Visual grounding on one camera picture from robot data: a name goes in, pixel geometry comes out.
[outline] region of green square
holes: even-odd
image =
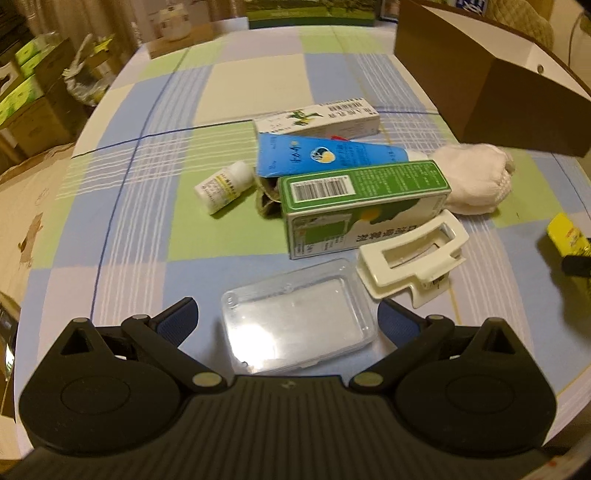
[[[506,149],[515,161],[513,189],[491,215],[497,228],[549,220],[562,211],[560,202],[534,160],[523,150]]]
[[[144,71],[139,74],[138,81],[152,79],[167,75],[177,69],[178,63],[187,51],[185,49],[162,55],[154,60],[150,60]]]
[[[93,160],[93,154],[87,153],[72,158],[64,175],[62,186],[56,194],[48,210],[43,213],[43,228],[37,234],[33,246],[33,268],[51,268],[60,245],[61,233],[70,214],[76,192],[85,177],[88,163]]]
[[[187,52],[187,56],[178,67],[179,70],[188,70],[205,65],[212,65],[219,57],[224,45],[224,38],[218,37],[215,40],[194,45]]]
[[[333,27],[344,53],[392,53],[378,42],[365,27]]]
[[[343,47],[330,27],[299,27],[304,53],[343,53]]]
[[[244,160],[256,164],[256,136],[251,122],[196,130],[180,175],[168,260],[286,253],[281,219],[263,219],[248,190],[210,216],[193,187],[221,168]]]

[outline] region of blue line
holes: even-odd
[[[569,174],[566,173],[566,170],[564,169],[564,167],[561,165],[561,163],[558,161],[558,158],[556,158],[556,155],[554,155],[552,152],[550,153],[552,155],[552,157],[556,160],[556,163],[558,164],[558,166],[560,167],[560,169],[562,170],[562,172],[564,173],[564,176],[568,179],[568,181],[570,182],[570,184],[573,187],[574,192],[577,194],[577,197],[579,197],[579,200],[581,201],[581,204],[583,205],[583,208],[585,209],[585,212],[587,212],[587,216],[591,219],[591,214],[589,213],[589,210],[587,210],[587,206],[585,205],[585,202],[583,200],[583,198],[581,197],[581,195],[579,194],[579,191],[576,189],[576,187],[574,186],[573,181],[570,179]],[[571,158],[572,160],[574,160],[575,162],[578,162],[578,160],[576,158]]]
[[[74,160],[75,158],[78,158],[78,157],[83,157],[84,155],[88,155],[89,153],[94,153],[94,152],[98,152],[100,150],[104,150],[105,148],[118,147],[119,145],[131,143],[131,142],[135,142],[135,141],[140,141],[140,140],[141,140],[141,137],[140,138],[132,138],[131,140],[123,140],[122,142],[113,143],[113,144],[107,145],[105,147],[97,147],[93,150],[89,150],[88,152],[78,153],[78,154],[74,155],[72,157],[72,160]]]
[[[152,113],[154,113],[154,109],[156,108],[156,105],[158,105],[160,99],[162,98],[164,91],[166,90],[166,87],[168,86],[168,83],[173,78],[174,74],[177,72],[178,68],[181,65],[181,62],[187,56],[188,52],[189,52],[189,49],[187,49],[185,51],[184,55],[178,61],[177,66],[174,68],[172,75],[170,77],[168,77],[168,79],[166,80],[166,83],[162,87],[162,90],[160,90],[160,93],[156,97],[156,101],[154,102],[154,104],[152,105],[152,108],[148,112],[148,116],[146,117],[146,120],[142,126],[142,130],[139,133],[139,139],[138,139],[137,143],[135,144],[134,152],[131,154],[131,158],[129,159],[127,169],[125,170],[125,174],[123,175],[123,180],[121,181],[121,186],[119,187],[119,191],[117,192],[117,197],[115,198],[115,204],[113,205],[113,211],[111,212],[111,217],[109,218],[109,224],[107,226],[107,231],[106,231],[106,235],[105,235],[105,243],[103,243],[103,248],[102,248],[102,251],[100,252],[99,265],[96,270],[95,289],[92,294],[92,304],[90,306],[90,321],[91,322],[92,322],[92,317],[94,316],[94,313],[95,313],[96,295],[97,295],[98,289],[99,289],[100,272],[102,270],[103,260],[105,258],[105,252],[107,250],[107,242],[109,241],[109,234],[111,232],[111,227],[113,225],[113,219],[115,218],[115,211],[117,210],[117,205],[119,204],[119,199],[121,198],[121,193],[123,192],[123,187],[125,186],[125,181],[127,180],[127,177],[129,175],[129,171],[131,170],[131,164],[134,162],[135,154],[138,151],[138,147],[139,147],[139,143],[141,142],[142,135],[144,133],[144,130],[148,126],[148,123],[152,117]]]
[[[405,111],[405,110],[377,110],[377,113],[408,113],[408,114],[413,114],[413,115],[439,115],[438,112],[412,112],[412,111]],[[100,150],[104,150],[105,148],[110,148],[110,147],[117,147],[119,145],[123,145],[129,142],[134,142],[134,141],[140,141],[143,140],[144,138],[151,138],[151,137],[159,137],[160,135],[166,135],[166,134],[176,134],[179,132],[189,132],[191,130],[199,130],[200,128],[207,128],[207,127],[218,127],[219,125],[233,125],[233,124],[244,124],[246,122],[251,122],[252,118],[248,118],[246,120],[229,120],[227,122],[218,122],[216,124],[207,124],[207,125],[198,125],[196,127],[184,127],[184,128],[175,128],[173,130],[165,130],[163,132],[159,132],[157,134],[148,134],[148,135],[143,135],[144,130],[142,130],[142,132],[140,133],[138,138],[133,138],[131,140],[125,140],[122,142],[117,142],[111,145],[107,145],[105,147],[99,147],[99,148],[95,148],[94,150],[89,150],[88,152],[85,153],[78,153],[78,155],[74,155],[72,157],[72,159],[74,158],[78,158],[81,157],[83,155],[88,155],[89,153],[94,153],[94,152],[98,152]]]

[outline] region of clear plastic box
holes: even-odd
[[[227,291],[222,312],[237,373],[309,367],[378,333],[363,285],[344,258]]]

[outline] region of table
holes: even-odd
[[[91,117],[44,217],[22,306],[16,395],[71,318],[114,325],[184,296],[196,299],[200,317],[181,349],[231,377],[224,291],[335,257],[354,261],[354,251],[290,261],[282,221],[261,219],[254,195],[212,218],[193,186],[234,161],[255,164],[251,118],[314,103],[366,98],[381,113],[369,142],[426,153],[455,142],[392,54],[394,38],[395,28],[284,27],[230,33],[151,61],[140,49]],[[511,153],[514,191],[493,215],[462,219],[468,260],[453,271],[452,288],[418,312],[460,325],[506,318],[558,395],[552,436],[591,394],[591,309],[559,273],[545,228],[566,211],[591,233],[591,188],[574,158]],[[407,293],[398,299],[410,304]],[[296,374],[347,382],[393,348],[380,337]]]

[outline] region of curtain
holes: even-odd
[[[33,35],[57,31],[78,48],[86,35],[116,35],[127,61],[138,47],[130,0],[13,0]]]

